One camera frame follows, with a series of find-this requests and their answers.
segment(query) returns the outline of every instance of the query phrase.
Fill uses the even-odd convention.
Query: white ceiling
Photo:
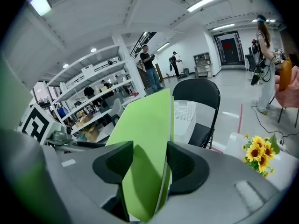
[[[109,43],[112,32],[123,34],[131,49],[143,31],[159,32],[157,42],[163,43],[195,24],[212,29],[234,22],[235,29],[243,28],[252,26],[258,13],[277,19],[275,26],[283,22],[268,0],[217,0],[189,13],[187,8],[197,1],[50,0],[52,9],[43,17],[26,5],[7,33],[2,52],[32,88],[57,74],[64,63],[88,54],[92,46]]]

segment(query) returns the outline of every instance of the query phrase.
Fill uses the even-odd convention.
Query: white office chair
[[[121,100],[116,99],[113,103],[113,107],[111,111],[108,113],[108,115],[111,117],[112,122],[106,125],[103,129],[104,133],[107,135],[111,135],[117,121],[120,119],[124,109],[121,105]]]

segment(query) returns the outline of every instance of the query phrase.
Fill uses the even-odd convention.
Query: pink armchair
[[[294,66],[292,68],[291,84],[287,86],[284,91],[279,90],[279,76],[275,76],[275,98],[282,106],[278,123],[280,122],[281,114],[284,108],[298,108],[295,128],[297,126],[298,114],[299,114],[299,68]]]

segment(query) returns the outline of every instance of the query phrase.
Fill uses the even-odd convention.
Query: yellow flower
[[[271,147],[271,143],[269,141],[266,141],[265,143],[265,155],[267,155],[270,159],[274,159],[275,152],[273,151],[273,148]]]
[[[249,162],[253,160],[259,161],[264,153],[264,148],[260,148],[258,144],[252,143],[249,148],[247,148],[246,157]]]
[[[259,136],[255,136],[252,138],[252,141],[256,144],[258,144],[260,147],[264,146],[265,145],[265,141],[259,137]]]
[[[270,165],[270,160],[268,156],[263,155],[261,157],[261,160],[258,162],[258,170],[260,171],[260,173],[266,172],[267,167],[269,167],[269,165]]]

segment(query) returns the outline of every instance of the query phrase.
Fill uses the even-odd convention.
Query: black door
[[[234,38],[221,40],[221,43],[225,56],[225,63],[239,63],[238,51]]]

